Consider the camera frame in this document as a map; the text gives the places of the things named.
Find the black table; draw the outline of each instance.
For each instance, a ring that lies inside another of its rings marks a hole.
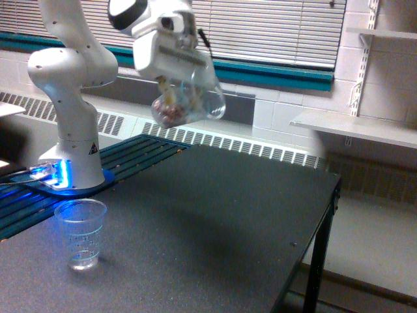
[[[317,234],[304,311],[319,292],[340,178],[192,147],[94,199],[99,266],[62,265],[54,218],[0,245],[2,312],[270,312]]]

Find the warning label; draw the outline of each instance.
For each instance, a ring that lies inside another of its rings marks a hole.
[[[96,146],[96,144],[93,142],[93,145],[91,146],[91,149],[90,149],[90,153],[89,153],[89,155],[93,155],[93,154],[95,154],[95,153],[97,153],[97,152],[98,152],[97,146]]]

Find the blue mat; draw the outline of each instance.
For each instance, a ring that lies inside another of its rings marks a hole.
[[[139,135],[100,150],[100,156],[103,168],[113,173],[117,183],[189,147],[185,143]],[[0,240],[51,217],[64,201],[26,186],[0,187]]]

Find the plastic cup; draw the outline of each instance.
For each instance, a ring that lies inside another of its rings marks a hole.
[[[100,253],[104,203],[90,200],[70,200],[55,210],[65,246],[68,266],[84,271],[97,265]]]

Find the white shelf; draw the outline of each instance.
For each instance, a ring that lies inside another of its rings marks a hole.
[[[0,117],[23,113],[25,109],[13,104],[0,102]]]
[[[348,27],[346,30],[348,33],[358,33],[361,35],[417,40],[417,33],[404,33],[401,31],[383,31],[378,29],[365,29],[355,27]]]
[[[417,149],[417,129],[380,119],[306,110],[291,125]]]

